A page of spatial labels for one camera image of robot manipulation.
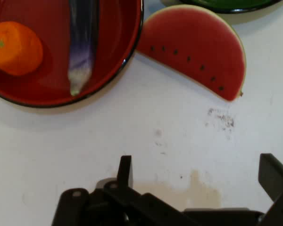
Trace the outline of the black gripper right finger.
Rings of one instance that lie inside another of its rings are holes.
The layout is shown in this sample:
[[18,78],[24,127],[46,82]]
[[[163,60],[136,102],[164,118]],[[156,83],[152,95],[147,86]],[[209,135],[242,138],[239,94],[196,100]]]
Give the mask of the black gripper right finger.
[[271,153],[260,155],[258,181],[273,201],[258,224],[283,226],[283,164]]

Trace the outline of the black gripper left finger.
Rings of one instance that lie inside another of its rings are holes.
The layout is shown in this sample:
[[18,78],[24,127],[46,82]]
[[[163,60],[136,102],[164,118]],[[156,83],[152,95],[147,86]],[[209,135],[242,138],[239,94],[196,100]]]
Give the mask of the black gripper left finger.
[[89,193],[83,188],[64,191],[54,226],[184,226],[186,217],[151,194],[130,187],[132,158],[122,156],[116,179]]

